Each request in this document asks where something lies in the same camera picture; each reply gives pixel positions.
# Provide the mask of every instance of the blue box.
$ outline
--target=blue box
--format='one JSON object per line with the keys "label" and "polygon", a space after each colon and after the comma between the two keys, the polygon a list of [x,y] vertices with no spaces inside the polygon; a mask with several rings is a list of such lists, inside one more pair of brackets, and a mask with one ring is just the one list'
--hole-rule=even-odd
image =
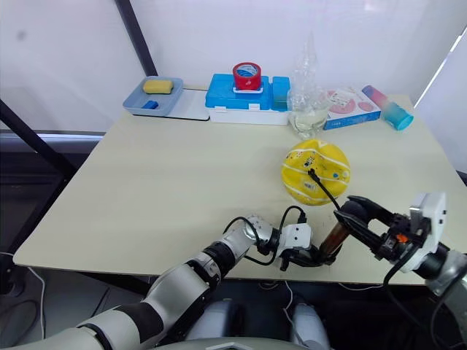
{"label": "blue box", "polygon": [[261,77],[262,93],[235,93],[232,74],[214,74],[206,94],[205,106],[208,108],[250,109],[250,104],[258,105],[259,110],[271,107],[271,86],[268,77]]}
{"label": "blue box", "polygon": [[274,111],[287,111],[287,93],[290,90],[290,80],[287,77],[272,77],[272,102]]}

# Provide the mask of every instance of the tissue box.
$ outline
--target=tissue box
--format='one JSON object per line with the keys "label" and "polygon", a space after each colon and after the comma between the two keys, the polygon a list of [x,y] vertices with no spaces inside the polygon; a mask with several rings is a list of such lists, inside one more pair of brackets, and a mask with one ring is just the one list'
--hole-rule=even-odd
{"label": "tissue box", "polygon": [[333,105],[329,109],[324,130],[376,120],[381,109],[360,90],[346,87],[328,91]]}

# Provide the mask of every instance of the black wire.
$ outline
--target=black wire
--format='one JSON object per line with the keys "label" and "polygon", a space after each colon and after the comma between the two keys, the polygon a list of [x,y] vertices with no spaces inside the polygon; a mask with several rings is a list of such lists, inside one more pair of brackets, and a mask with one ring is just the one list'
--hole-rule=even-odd
{"label": "black wire", "polygon": [[288,212],[291,209],[297,209],[297,210],[300,211],[300,215],[305,215],[305,211],[302,208],[300,208],[299,206],[289,206],[287,209],[285,209],[284,214],[282,215],[282,219],[280,220],[279,237],[277,237],[277,242],[276,242],[276,245],[274,246],[274,249],[272,251],[271,259],[269,261],[267,261],[267,262],[262,262],[260,260],[256,260],[254,257],[249,257],[247,255],[245,256],[245,259],[247,259],[249,261],[253,261],[254,263],[257,263],[257,264],[262,265],[262,266],[269,266],[270,264],[272,264],[276,260],[277,249],[279,248],[279,239],[280,239],[280,235],[282,235],[282,229],[284,227],[284,221],[285,221],[285,218],[287,217]]}
{"label": "black wire", "polygon": [[[235,219],[233,219],[232,221],[230,221],[227,225],[227,227],[225,228],[224,230],[224,233],[227,232],[227,230],[229,228],[231,228],[232,224],[237,222],[237,221],[243,221],[245,222],[248,226],[250,226],[251,230],[253,231],[253,234],[255,235],[255,240],[256,240],[256,246],[260,246],[260,237],[258,236],[258,232],[256,231],[255,229],[255,226],[253,226],[253,224],[251,223],[251,221],[249,221],[246,217],[236,217]],[[262,265],[262,266],[267,266],[267,265],[270,265],[272,264],[272,262],[274,261],[274,259],[276,258],[276,255],[275,253],[273,253],[273,258],[271,260],[269,260],[268,262],[262,262],[260,260],[256,260],[254,257],[249,257],[248,255],[245,255],[244,258],[247,259],[247,260],[250,260],[250,261],[253,261],[254,263],[257,263],[259,265]]]}
{"label": "black wire", "polygon": [[96,308],[94,309],[93,313],[90,315],[91,317],[94,317],[94,316],[97,314],[97,311],[98,311],[99,308],[101,307],[101,304],[102,304],[102,302],[104,301],[105,296],[106,296],[107,293],[109,293],[109,292],[110,292],[110,287],[107,287],[107,289],[105,290],[104,294],[101,296],[101,299],[100,299],[99,302],[97,303]]}
{"label": "black wire", "polygon": [[224,233],[227,232],[227,230],[229,228],[231,228],[232,224],[237,222],[237,221],[243,221],[245,222],[248,226],[250,226],[251,230],[253,231],[253,234],[255,235],[255,240],[256,240],[256,244],[259,245],[260,243],[260,237],[258,236],[258,232],[256,231],[255,229],[255,226],[253,226],[253,224],[246,218],[246,217],[236,217],[235,219],[233,219],[232,221],[230,221],[227,225],[227,227],[225,227],[225,230],[224,230]]}
{"label": "black wire", "polygon": [[[402,305],[402,303],[401,303],[399,300],[397,300],[397,298],[394,296],[394,294],[391,292],[391,290],[390,290],[390,288],[389,288],[389,280],[391,280],[392,277],[395,275],[395,273],[396,273],[397,271],[399,271],[399,270],[401,269],[401,267],[404,266],[405,263],[406,263],[407,261],[409,261],[409,259],[415,254],[415,252],[416,252],[419,248],[420,248],[420,243],[418,243],[418,242],[413,242],[413,246],[411,247],[411,249],[410,249],[410,250],[402,257],[402,259],[400,259],[400,260],[393,266],[393,268],[391,268],[391,269],[389,270],[389,272],[386,274],[386,277],[385,277],[385,279],[384,279],[384,281],[383,281],[383,289],[386,291],[387,296],[391,299],[391,301],[392,301],[393,303],[395,303],[395,304],[398,306],[399,310],[401,310],[402,313],[403,313],[408,319],[410,319],[410,321],[412,321],[412,322],[415,323],[420,329],[422,329],[422,330],[424,330],[425,332],[428,333],[427,327],[425,327],[425,325],[423,325],[422,322],[420,322],[420,321],[417,319],[417,317],[415,317],[415,315],[414,315],[412,312],[410,312],[404,305]],[[455,284],[455,281],[454,281],[454,282],[451,282],[451,284],[448,286],[448,288],[451,287],[451,286],[454,285],[454,284]],[[441,344],[441,347],[442,347],[443,349],[455,349],[456,347],[458,347],[458,346],[460,345],[460,344],[455,344],[454,346],[448,346],[448,345],[446,344],[445,341],[443,341],[442,339],[440,339],[439,336],[434,335],[434,333],[433,333],[433,336],[434,336],[434,338],[436,338],[436,340],[437,340],[437,342],[434,342],[434,344],[435,344],[438,348],[440,347],[440,344]]]}
{"label": "black wire", "polygon": [[[447,286],[447,288],[445,289],[443,294],[441,294],[438,301],[436,302],[435,308],[433,309],[433,312],[431,314],[431,318],[430,318],[430,336],[431,336],[431,340],[433,341],[433,343],[438,348],[440,347],[440,345],[439,345],[438,339],[436,339],[437,336],[436,336],[435,330],[434,330],[436,315],[438,314],[438,311],[441,308],[441,306],[443,305],[444,301],[446,301],[446,299],[450,296],[450,294],[451,294],[452,290],[454,289],[454,287],[456,286],[456,284],[461,279],[463,279],[463,277],[465,276],[466,273],[467,273],[467,265],[464,266],[464,268],[459,272],[459,274],[454,279],[451,280],[451,282],[449,283],[449,285]],[[460,344],[450,346],[449,349],[454,349],[454,348],[458,347],[458,345],[460,345]]]}
{"label": "black wire", "polygon": [[[19,344],[19,342],[21,342],[28,334],[29,332],[34,328],[34,326],[36,326],[37,322],[39,321],[39,317],[40,317],[40,312],[39,312],[39,304],[38,302],[36,302],[35,300],[32,300],[32,299],[28,299],[28,300],[24,300],[24,301],[21,301],[20,303],[17,303],[17,304],[14,304],[14,305],[11,305],[10,307],[6,308],[5,310],[3,310],[1,313],[0,313],[0,317],[3,317],[3,315],[5,314],[8,314],[11,310],[13,310],[14,308],[17,308],[19,305],[23,305],[23,304],[26,304],[26,303],[31,303],[34,305],[34,309],[36,310],[36,316],[34,317],[33,321],[31,322],[31,324],[29,325],[29,327],[23,332],[23,334],[21,334],[18,339],[16,339],[11,346],[17,346]],[[0,339],[2,339],[3,335],[3,331],[0,333]]]}
{"label": "black wire", "polygon": [[[284,227],[284,221],[285,221],[285,218],[287,217],[287,214],[290,210],[292,209],[297,209],[300,211],[300,215],[305,215],[305,211],[300,208],[299,206],[289,206],[287,209],[285,209],[284,211],[284,214],[282,215],[282,219],[280,220],[280,226],[279,226],[279,237],[277,238],[277,242],[272,250],[272,256],[271,256],[271,259],[266,261],[266,262],[263,262],[263,261],[260,261],[260,260],[257,260],[255,259],[254,257],[249,257],[248,255],[245,255],[244,258],[249,260],[249,261],[253,261],[254,263],[257,263],[259,265],[262,265],[262,266],[269,266],[270,264],[272,264],[275,260],[276,260],[276,256],[277,256],[277,249],[279,248],[279,239],[280,239],[280,235],[282,234],[282,229]],[[258,232],[256,231],[255,229],[255,226],[253,226],[253,224],[245,217],[236,217],[235,219],[233,219],[232,221],[230,221],[227,225],[227,227],[225,228],[224,230],[224,233],[227,232],[227,230],[230,228],[230,226],[232,226],[233,223],[235,223],[236,221],[238,220],[242,220],[244,222],[246,222],[252,229],[254,235],[255,235],[255,240],[256,240],[256,246],[259,246],[260,245],[260,238],[258,236]]]}
{"label": "black wire", "polygon": [[333,195],[328,191],[328,189],[325,187],[325,185],[323,183],[321,183],[321,180],[320,178],[318,177],[318,175],[316,175],[316,173],[314,172],[314,169],[310,169],[308,171],[308,175],[310,175],[310,177],[313,179],[314,182],[316,182],[318,184],[318,186],[321,187],[321,190],[324,191],[324,193],[329,197],[329,199],[331,199],[331,201],[333,202],[334,206],[336,206],[336,209],[337,210],[341,210],[341,207],[339,206],[339,204],[336,202],[336,200],[334,199]]}
{"label": "black wire", "polygon": [[414,322],[417,326],[424,328],[422,323],[410,312],[409,310],[406,309],[402,303],[397,300],[394,296],[394,294],[391,292],[389,288],[389,280],[392,279],[392,277],[395,275],[397,271],[401,269],[402,266],[404,266],[407,261],[415,254],[415,252],[420,248],[420,244],[417,242],[413,243],[413,246],[411,249],[400,259],[386,274],[384,281],[382,282],[383,289],[386,291],[387,296],[391,299],[393,303],[395,303],[399,309],[402,311],[403,314],[407,316],[412,322]]}
{"label": "black wire", "polygon": [[44,325],[44,339],[47,337],[47,317],[45,316],[45,306],[42,306],[42,324]]}

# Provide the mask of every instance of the yellow ball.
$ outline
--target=yellow ball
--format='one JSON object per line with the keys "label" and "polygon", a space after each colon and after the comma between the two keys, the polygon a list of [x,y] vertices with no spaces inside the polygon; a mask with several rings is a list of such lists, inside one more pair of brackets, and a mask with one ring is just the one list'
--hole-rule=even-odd
{"label": "yellow ball", "polygon": [[339,197],[350,180],[350,165],[345,154],[334,144],[312,139],[294,146],[282,164],[285,189],[300,203],[321,206],[331,200],[308,175],[314,169],[333,197]]}

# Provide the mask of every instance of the tape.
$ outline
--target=tape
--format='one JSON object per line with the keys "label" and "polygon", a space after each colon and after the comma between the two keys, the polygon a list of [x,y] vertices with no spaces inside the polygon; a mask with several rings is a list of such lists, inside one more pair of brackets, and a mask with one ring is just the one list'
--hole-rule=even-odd
{"label": "tape", "polygon": [[234,66],[233,79],[237,90],[258,90],[261,86],[261,67],[252,62]]}

